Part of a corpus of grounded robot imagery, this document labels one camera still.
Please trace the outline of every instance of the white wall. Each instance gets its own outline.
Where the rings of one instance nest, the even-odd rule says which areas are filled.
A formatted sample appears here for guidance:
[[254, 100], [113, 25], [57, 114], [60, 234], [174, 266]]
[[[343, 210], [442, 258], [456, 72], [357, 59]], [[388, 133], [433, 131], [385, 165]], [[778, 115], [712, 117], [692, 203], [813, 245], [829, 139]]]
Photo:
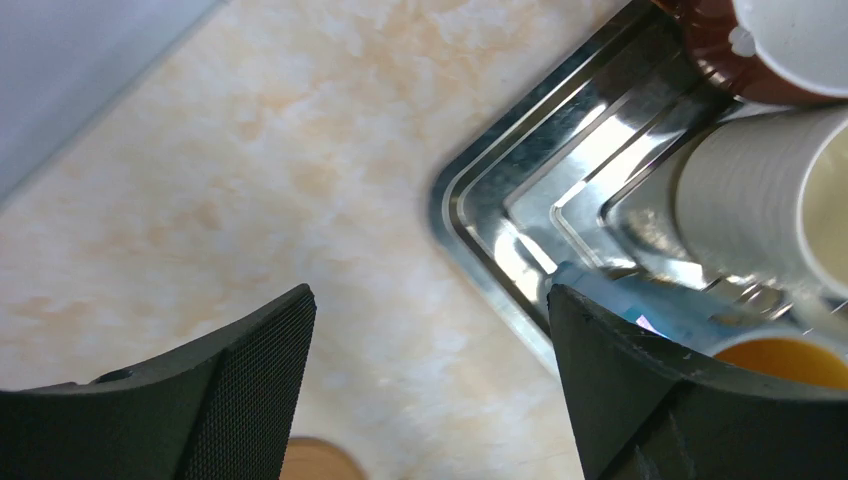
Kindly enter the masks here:
[[0, 0], [0, 200], [218, 0]]

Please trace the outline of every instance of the orange liquid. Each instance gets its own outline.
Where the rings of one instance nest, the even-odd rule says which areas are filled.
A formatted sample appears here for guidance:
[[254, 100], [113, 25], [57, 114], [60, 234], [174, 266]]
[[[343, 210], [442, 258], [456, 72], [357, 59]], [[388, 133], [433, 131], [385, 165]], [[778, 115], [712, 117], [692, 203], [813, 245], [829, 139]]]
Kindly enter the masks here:
[[751, 340], [723, 350], [715, 358], [766, 375], [848, 390], [848, 365], [807, 342], [788, 338]]

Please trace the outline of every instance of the black plastic piece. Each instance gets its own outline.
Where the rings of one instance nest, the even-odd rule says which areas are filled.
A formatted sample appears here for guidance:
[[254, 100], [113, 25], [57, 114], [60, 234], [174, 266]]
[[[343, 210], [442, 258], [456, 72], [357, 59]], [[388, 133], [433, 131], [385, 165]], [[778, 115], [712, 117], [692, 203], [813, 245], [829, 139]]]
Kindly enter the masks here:
[[587, 480], [848, 478], [848, 392], [700, 355], [563, 285], [548, 302]]
[[0, 478], [278, 478], [314, 319], [301, 285], [89, 385], [0, 392]]

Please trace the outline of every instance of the cup rim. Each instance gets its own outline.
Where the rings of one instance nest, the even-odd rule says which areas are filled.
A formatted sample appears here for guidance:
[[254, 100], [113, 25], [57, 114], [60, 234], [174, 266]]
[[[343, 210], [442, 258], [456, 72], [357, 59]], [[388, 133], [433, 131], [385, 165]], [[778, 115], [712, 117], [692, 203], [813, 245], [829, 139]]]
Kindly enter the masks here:
[[830, 341], [826, 335], [816, 332], [815, 328], [810, 328], [807, 331], [801, 331], [797, 327], [792, 327], [791, 325], [775, 325], [774, 328], [756, 328], [717, 342], [711, 345], [710, 348], [706, 349], [704, 354], [711, 358], [715, 358], [715, 356], [720, 352], [723, 352], [728, 348], [735, 347], [736, 345], [755, 340], [767, 339], [794, 340], [796, 342], [812, 344], [834, 355], [846, 367], [848, 367], [848, 351], [840, 349], [837, 342]]
[[[741, 5], [744, 1], [746, 0], [730, 0], [730, 4], [733, 8], [734, 16], [736, 17], [736, 24], [748, 32], [752, 32], [754, 28], [751, 24], [750, 16], [746, 12], [746, 9]], [[848, 98], [848, 85], [823, 85], [814, 80], [805, 78], [782, 65], [774, 57], [771, 51], [764, 48], [760, 42], [757, 42], [755, 36], [752, 38], [757, 57], [760, 58], [766, 68], [768, 68], [773, 74], [782, 78], [789, 84], [815, 95], [822, 95], [833, 99]]]
[[831, 275], [827, 269], [825, 269], [813, 252], [807, 238], [806, 229], [804, 228], [804, 197], [807, 191], [810, 175], [818, 164], [818, 160], [821, 157], [822, 152], [824, 152], [825, 148], [830, 145], [833, 139], [843, 132], [848, 133], [848, 108], [841, 108], [839, 113], [841, 114], [839, 122], [830, 128], [827, 135], [816, 146], [816, 149], [812, 154], [812, 161], [809, 162], [804, 171], [804, 177], [801, 181], [801, 189], [800, 192], [798, 192], [798, 200], [795, 202], [795, 240], [798, 243], [801, 257], [804, 259], [807, 268], [811, 271], [819, 284], [821, 284], [830, 293], [836, 294], [842, 298], [848, 298], [848, 282], [843, 282], [842, 280], [837, 279]]

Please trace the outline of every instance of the marble countertop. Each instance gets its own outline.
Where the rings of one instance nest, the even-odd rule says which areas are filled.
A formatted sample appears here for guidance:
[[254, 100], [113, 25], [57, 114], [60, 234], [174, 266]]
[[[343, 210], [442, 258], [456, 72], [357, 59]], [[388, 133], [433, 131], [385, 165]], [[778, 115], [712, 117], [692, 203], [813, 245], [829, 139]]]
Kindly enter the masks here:
[[294, 434], [374, 479], [580, 478], [558, 380], [424, 209], [622, 3], [225, 4], [0, 213], [0, 387], [90, 381], [307, 282]]

